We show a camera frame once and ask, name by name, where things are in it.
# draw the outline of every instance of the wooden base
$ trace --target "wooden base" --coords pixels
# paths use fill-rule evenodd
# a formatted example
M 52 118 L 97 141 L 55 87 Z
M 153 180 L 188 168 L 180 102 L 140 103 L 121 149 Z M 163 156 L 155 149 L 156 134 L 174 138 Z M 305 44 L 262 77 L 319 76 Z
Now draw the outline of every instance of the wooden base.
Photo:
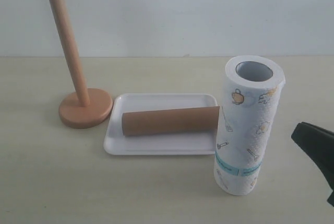
M 59 106 L 62 122 L 72 128 L 89 128 L 102 123 L 113 106 L 111 96 L 101 89 L 88 88 L 90 104 L 81 107 L 76 92 L 68 95 Z

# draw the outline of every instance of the table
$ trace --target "table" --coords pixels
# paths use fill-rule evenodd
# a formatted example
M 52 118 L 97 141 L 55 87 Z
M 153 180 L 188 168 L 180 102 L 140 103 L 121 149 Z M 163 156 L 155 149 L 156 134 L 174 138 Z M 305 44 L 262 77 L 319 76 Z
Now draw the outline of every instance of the table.
M 228 57 L 82 58 L 88 87 L 110 92 L 203 92 L 219 102 Z M 232 196 L 214 156 L 111 156 L 108 120 L 64 126 L 74 91 L 63 57 L 0 58 L 0 223 L 333 223 L 325 178 L 291 139 L 298 122 L 334 129 L 332 56 L 271 57 L 282 91 L 255 189 Z

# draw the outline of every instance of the paper towel roll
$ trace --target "paper towel roll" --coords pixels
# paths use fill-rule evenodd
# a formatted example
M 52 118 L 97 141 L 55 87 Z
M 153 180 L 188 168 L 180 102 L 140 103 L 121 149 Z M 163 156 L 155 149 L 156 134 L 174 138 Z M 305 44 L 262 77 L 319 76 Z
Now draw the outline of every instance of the paper towel roll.
M 253 190 L 284 84 L 283 70 L 267 58 L 227 62 L 214 161 L 214 178 L 226 192 Z

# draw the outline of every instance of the cardboard tube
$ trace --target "cardboard tube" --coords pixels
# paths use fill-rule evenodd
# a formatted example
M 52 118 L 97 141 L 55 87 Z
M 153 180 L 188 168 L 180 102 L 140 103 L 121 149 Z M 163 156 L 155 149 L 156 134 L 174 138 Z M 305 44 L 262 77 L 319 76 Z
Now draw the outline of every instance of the cardboard tube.
M 125 136 L 214 131 L 219 107 L 128 112 L 122 115 Z

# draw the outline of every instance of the white plastic tray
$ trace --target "white plastic tray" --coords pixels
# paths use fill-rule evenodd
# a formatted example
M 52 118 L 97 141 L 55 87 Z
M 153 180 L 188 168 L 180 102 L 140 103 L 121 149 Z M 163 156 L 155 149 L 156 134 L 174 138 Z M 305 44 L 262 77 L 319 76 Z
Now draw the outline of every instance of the white plastic tray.
M 116 98 L 104 139 L 112 155 L 211 155 L 216 134 L 180 133 L 126 137 L 122 132 L 125 112 L 214 107 L 217 101 L 204 93 L 127 93 Z

